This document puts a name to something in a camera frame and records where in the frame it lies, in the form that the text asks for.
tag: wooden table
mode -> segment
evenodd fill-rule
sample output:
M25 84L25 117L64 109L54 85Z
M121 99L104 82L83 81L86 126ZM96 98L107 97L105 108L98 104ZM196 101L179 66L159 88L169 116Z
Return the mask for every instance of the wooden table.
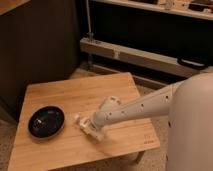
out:
M74 124L74 115L91 115L110 95L123 103L140 97L131 74L113 74L30 85L20 116L9 171L39 171L97 161L159 147L150 119L108 126L98 142ZM65 113L65 127L56 137L38 142L27 130L28 120L39 108L54 105Z

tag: white object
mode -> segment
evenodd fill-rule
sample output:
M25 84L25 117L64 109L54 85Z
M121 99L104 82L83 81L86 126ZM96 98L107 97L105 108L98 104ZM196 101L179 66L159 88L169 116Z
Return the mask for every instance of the white object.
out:
M83 118L80 126L101 140L105 125L164 114L169 114L170 125L167 171L212 171L212 73L191 77L124 105L109 97L91 118Z

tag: floor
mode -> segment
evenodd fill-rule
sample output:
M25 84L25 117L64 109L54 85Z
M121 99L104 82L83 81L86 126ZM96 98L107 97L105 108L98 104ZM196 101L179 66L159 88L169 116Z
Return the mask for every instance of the floor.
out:
M94 76L92 72L77 69L70 79ZM141 95L148 94L153 90L137 86ZM157 117L152 119L161 147L148 150L144 153L142 160L135 164L132 161L137 154L130 154L108 160L87 163L69 168L57 169L57 171L165 171L166 149L168 140L168 117ZM12 144L15 138L16 126L0 120L0 171L6 171Z

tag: black plate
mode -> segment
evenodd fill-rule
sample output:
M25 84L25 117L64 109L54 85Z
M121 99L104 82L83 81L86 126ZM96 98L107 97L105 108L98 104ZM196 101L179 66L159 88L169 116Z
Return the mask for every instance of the black plate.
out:
M28 129L36 138L48 138L55 135L63 124L63 111L55 106L47 106L33 114L29 120Z

